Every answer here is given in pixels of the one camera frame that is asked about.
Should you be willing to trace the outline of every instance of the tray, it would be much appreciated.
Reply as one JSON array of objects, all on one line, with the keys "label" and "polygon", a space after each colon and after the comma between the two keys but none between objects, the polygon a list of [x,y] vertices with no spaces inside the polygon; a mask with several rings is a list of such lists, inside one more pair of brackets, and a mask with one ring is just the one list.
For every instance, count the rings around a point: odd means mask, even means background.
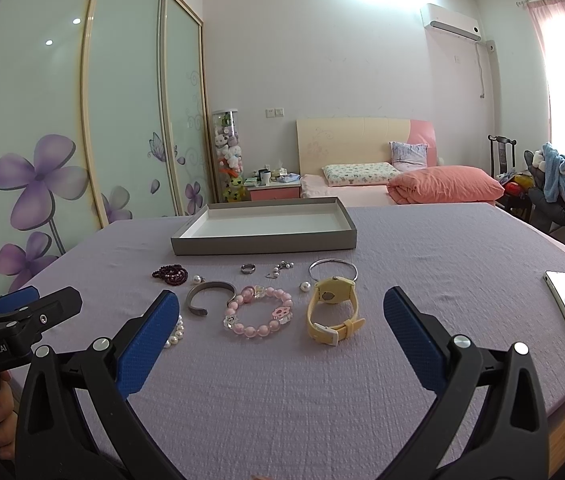
[{"label": "tray", "polygon": [[210,204],[171,237],[177,256],[335,251],[357,241],[336,197]]}]

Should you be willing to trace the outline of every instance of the cream headboard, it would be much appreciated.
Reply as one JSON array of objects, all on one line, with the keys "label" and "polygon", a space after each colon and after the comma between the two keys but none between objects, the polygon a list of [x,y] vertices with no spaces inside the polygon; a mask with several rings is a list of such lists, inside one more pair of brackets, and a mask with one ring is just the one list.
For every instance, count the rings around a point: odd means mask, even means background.
[{"label": "cream headboard", "polygon": [[301,174],[322,174],[327,164],[390,162],[389,142],[424,142],[435,166],[435,134],[427,121],[387,118],[302,119],[296,121]]}]

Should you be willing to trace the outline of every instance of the air conditioner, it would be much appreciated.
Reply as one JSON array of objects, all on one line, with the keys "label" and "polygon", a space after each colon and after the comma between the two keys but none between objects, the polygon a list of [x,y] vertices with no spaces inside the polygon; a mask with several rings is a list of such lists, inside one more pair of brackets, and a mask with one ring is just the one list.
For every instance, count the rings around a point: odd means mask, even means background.
[{"label": "air conditioner", "polygon": [[473,41],[482,39],[477,20],[469,16],[434,4],[426,4],[420,9],[420,13],[425,28],[439,28]]}]

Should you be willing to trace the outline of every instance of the blue gripper pad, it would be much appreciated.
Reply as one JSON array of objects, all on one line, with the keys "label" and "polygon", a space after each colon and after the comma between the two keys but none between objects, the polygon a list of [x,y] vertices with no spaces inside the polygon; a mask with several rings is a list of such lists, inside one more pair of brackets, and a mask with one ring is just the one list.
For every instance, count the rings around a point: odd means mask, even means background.
[{"label": "blue gripper pad", "polygon": [[384,311],[422,387],[440,396],[447,387],[444,355],[395,287],[385,294]]},{"label": "blue gripper pad", "polygon": [[178,297],[168,292],[118,358],[116,386],[123,399],[142,388],[178,322],[179,313]]},{"label": "blue gripper pad", "polygon": [[36,300],[40,300],[40,294],[38,293],[38,289],[31,285],[16,290],[6,296],[0,296],[0,314],[13,312]]}]

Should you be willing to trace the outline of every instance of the silver bangle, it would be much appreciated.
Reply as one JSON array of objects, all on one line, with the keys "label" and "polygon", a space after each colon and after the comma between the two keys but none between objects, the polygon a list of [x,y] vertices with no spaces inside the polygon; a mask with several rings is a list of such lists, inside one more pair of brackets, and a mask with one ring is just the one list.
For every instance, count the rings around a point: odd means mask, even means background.
[{"label": "silver bangle", "polygon": [[194,298],[194,296],[198,294],[201,290],[205,290],[206,288],[224,288],[225,290],[231,292],[232,296],[230,300],[227,300],[227,306],[236,297],[236,288],[235,286],[231,285],[231,283],[227,283],[227,282],[200,283],[200,285],[194,286],[194,288],[192,288],[192,290],[189,291],[189,294],[187,294],[187,298],[184,300],[184,304],[189,309],[189,312],[195,314],[195,316],[206,316],[208,314],[206,308],[192,305],[192,299]]},{"label": "silver bangle", "polygon": [[256,272],[256,266],[254,264],[245,264],[240,267],[240,272],[243,274],[253,274]]},{"label": "silver bangle", "polygon": [[320,280],[317,279],[313,274],[312,274],[312,270],[315,266],[318,266],[320,264],[326,264],[329,262],[334,262],[336,264],[345,264],[348,265],[350,267],[353,267],[353,270],[356,271],[356,276],[354,277],[354,282],[358,279],[358,267],[356,267],[354,264],[352,264],[351,262],[348,262],[347,260],[341,260],[340,258],[325,258],[324,260],[318,260],[317,262],[313,262],[310,266],[309,266],[309,276],[311,276],[311,278],[315,281],[315,282],[319,282]]}]

